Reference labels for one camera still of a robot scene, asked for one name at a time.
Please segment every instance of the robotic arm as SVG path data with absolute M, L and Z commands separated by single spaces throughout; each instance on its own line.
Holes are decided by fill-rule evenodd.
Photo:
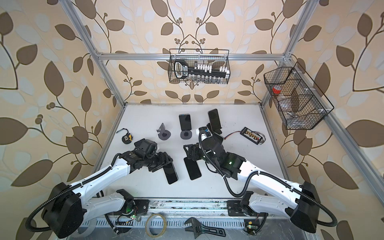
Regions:
M 222 146 L 223 138 L 220 135 L 214 133 L 212 137 L 206 137 L 205 134 L 208 135 L 208 132 L 201 130 L 199 143 L 184 146 L 187 158 L 194 161 L 203 159 L 213 165 L 217 173 L 223 176 L 228 191 L 234 197 L 243 197 L 241 202 L 246 203 L 242 205 L 244 213 L 250 215 L 254 211 L 286 216 L 299 228 L 312 233 L 316 231 L 316 224 L 336 226 L 336 217 L 321 205 L 316 189 L 311 183 L 305 182 L 300 185 L 265 172 L 243 157 L 225 152 Z M 136 169 L 146 166 L 149 171 L 155 172 L 173 161 L 166 152 L 157 153 L 157 144 L 151 140 L 142 139 L 134 145 L 133 151 L 116 154 L 111 165 L 85 179 L 69 186 L 64 183 L 55 186 L 48 200 L 27 218 L 26 229 L 32 232 L 53 230 L 57 237 L 65 238 L 76 231 L 83 222 L 121 209 L 133 209 L 133 196 L 124 189 L 109 196 L 97 199 L 92 197 Z M 230 189 L 227 177 L 245 182 L 241 193 L 236 194 Z M 259 196 L 247 191 L 249 184 L 274 197 Z M 331 216 L 332 222 L 318 221 L 320 208 Z M 48 227 L 31 226 L 33 217 L 41 210 L 43 210 L 41 217 Z

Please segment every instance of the wallpaper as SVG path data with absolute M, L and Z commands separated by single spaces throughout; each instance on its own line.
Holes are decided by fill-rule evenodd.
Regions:
M 293 56 L 320 84 L 336 116 L 382 176 L 383 19 L 383 1 L 320 1 Z
M 310 131 L 288 131 L 274 104 L 265 110 L 292 181 L 315 185 L 321 204 L 339 222 L 336 227 L 318 225 L 321 239 L 382 239 L 384 208 L 326 123 L 321 121 Z M 319 220 L 331 219 L 320 210 Z
M 73 0 L 99 52 L 283 53 L 304 0 Z
M 0 232 L 45 240 L 25 218 L 90 174 L 120 106 L 57 1 L 0 1 L 0 34 Z M 40 214 L 33 224 L 46 226 Z
M 276 68 L 273 61 L 230 61 L 228 84 L 169 82 L 166 61 L 114 61 L 107 68 L 128 103 L 259 103 L 266 87 L 263 74 Z

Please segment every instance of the white tabletop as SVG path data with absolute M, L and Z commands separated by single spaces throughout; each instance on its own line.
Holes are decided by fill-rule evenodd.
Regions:
M 143 138 L 156 142 L 158 152 L 167 152 L 173 159 L 179 180 L 169 185 L 162 169 L 152 173 L 147 167 L 143 167 L 111 184 L 105 189 L 106 193 L 111 194 L 118 189 L 125 189 L 134 197 L 232 198 L 221 176 L 209 172 L 203 160 L 197 161 L 202 176 L 193 181 L 190 180 L 184 164 L 186 154 L 183 145 L 198 142 L 195 130 L 209 123 L 208 111 L 215 108 L 218 109 L 222 136 L 247 127 L 267 137 L 264 144 L 256 145 L 239 133 L 235 133 L 223 141 L 225 151 L 243 156 L 263 170 L 283 177 L 258 105 L 128 105 L 118 130 L 127 128 L 134 137 L 133 142 Z M 180 138 L 180 114 L 191 115 L 192 138 L 189 140 Z M 164 123 L 166 130 L 171 132 L 170 138 L 165 141 L 160 140 L 156 132 L 161 123 Z M 125 133 L 126 131 L 121 131 L 114 136 L 102 167 L 110 164 L 116 153 L 134 149 L 133 143 L 126 145 L 121 141 Z M 234 192 L 243 189 L 244 182 L 235 179 L 228 179 L 228 182 Z M 248 190 L 256 191 L 257 188 L 250 185 Z

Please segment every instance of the wire basket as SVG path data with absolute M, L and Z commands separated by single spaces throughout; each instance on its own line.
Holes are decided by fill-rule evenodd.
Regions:
M 334 109 L 311 77 L 314 86 L 304 82 L 299 74 L 302 69 L 296 63 L 293 68 L 280 67 L 264 74 L 265 86 L 287 130 L 311 130 Z M 324 106 L 313 91 L 324 96 L 332 107 Z
M 228 55 L 222 49 L 170 49 L 169 82 L 228 84 Z

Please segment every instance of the black smartphone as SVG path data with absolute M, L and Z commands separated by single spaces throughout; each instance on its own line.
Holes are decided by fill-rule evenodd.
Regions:
M 191 180 L 195 180 L 196 178 L 201 177 L 201 172 L 199 166 L 197 165 L 197 162 L 185 157 L 184 163 L 187 167 L 188 175 Z
M 217 109 L 208 112 L 209 122 L 211 123 L 212 131 L 221 129 L 220 119 L 218 117 Z
M 163 166 L 164 173 L 166 174 L 168 184 L 172 184 L 178 180 L 175 167 L 173 163 Z
M 179 115 L 179 120 L 180 120 L 181 131 L 192 130 L 191 115 L 189 115 L 189 114 L 180 114 Z

